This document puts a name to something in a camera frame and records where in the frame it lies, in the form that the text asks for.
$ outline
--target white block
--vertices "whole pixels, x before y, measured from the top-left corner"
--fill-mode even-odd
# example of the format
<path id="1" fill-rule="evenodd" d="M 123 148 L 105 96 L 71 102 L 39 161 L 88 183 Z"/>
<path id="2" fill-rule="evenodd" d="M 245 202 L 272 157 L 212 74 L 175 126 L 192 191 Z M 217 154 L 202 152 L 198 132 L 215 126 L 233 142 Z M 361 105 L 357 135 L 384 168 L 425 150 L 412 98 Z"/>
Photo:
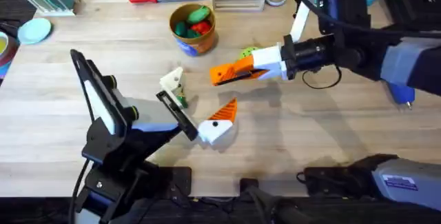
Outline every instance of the white block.
<path id="1" fill-rule="evenodd" d="M 203 142 L 213 145 L 216 139 L 226 133 L 232 126 L 233 123 L 230 120 L 205 120 L 199 124 L 198 133 Z"/>

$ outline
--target label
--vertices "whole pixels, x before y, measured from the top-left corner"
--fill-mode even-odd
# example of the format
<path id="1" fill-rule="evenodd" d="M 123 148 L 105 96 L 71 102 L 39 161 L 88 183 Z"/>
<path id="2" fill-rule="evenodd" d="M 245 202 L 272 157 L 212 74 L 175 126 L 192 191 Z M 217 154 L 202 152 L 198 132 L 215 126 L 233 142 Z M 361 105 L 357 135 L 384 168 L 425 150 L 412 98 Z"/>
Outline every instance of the label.
<path id="1" fill-rule="evenodd" d="M 194 49 L 192 46 L 176 39 L 176 41 L 178 41 L 179 46 L 181 47 L 181 49 L 188 55 L 190 56 L 197 56 L 198 55 L 198 51 L 196 49 Z"/>
<path id="2" fill-rule="evenodd" d="M 418 191 L 416 187 L 415 181 L 406 176 L 398 176 L 398 175 L 382 175 L 384 183 L 388 187 L 397 187 L 405 190 L 415 190 Z"/>

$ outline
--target floor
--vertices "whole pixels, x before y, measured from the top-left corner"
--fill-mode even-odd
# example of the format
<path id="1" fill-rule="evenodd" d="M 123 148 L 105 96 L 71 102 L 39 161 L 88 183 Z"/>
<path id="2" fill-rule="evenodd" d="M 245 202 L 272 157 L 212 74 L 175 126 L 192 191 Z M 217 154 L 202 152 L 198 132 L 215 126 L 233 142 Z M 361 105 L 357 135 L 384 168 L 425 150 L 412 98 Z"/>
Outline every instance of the floor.
<path id="1" fill-rule="evenodd" d="M 325 223 L 441 223 L 441 212 L 404 203 L 332 198 L 293 198 L 293 200 L 303 214 L 314 219 L 326 220 Z M 65 224 L 68 205 L 68 198 L 0 198 L 0 220 L 9 224 Z M 170 201 L 159 201 L 145 212 L 148 205 L 150 202 L 140 201 L 138 208 L 127 216 L 116 219 L 112 224 L 260 223 L 253 203 L 236 203 L 231 214 L 212 206 L 183 209 Z"/>

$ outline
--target green ball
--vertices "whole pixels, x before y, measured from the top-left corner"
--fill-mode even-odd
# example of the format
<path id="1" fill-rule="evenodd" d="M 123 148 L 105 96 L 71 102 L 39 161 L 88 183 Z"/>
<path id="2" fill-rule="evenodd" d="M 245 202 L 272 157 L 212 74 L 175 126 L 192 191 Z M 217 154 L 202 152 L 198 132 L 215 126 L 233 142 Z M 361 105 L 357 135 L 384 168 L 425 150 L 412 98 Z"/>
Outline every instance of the green ball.
<path id="1" fill-rule="evenodd" d="M 257 48 L 257 47 L 248 47 L 248 48 L 244 48 L 244 49 L 242 49 L 242 51 L 240 51 L 239 59 L 243 59 L 243 58 L 245 58 L 245 57 L 251 55 L 251 54 L 252 54 L 252 51 L 254 51 L 254 50 L 258 50 L 258 49 L 259 49 L 259 48 Z"/>

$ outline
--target orange triangle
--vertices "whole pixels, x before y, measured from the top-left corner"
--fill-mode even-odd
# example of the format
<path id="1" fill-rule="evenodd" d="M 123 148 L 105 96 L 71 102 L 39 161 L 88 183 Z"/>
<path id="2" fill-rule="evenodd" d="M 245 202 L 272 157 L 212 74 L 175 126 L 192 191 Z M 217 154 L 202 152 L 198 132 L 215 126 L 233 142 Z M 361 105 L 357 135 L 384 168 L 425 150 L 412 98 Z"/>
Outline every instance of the orange triangle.
<path id="1" fill-rule="evenodd" d="M 230 120 L 234 123 L 237 112 L 237 98 L 235 97 L 227 105 L 223 106 L 220 110 L 214 113 L 209 120 Z"/>

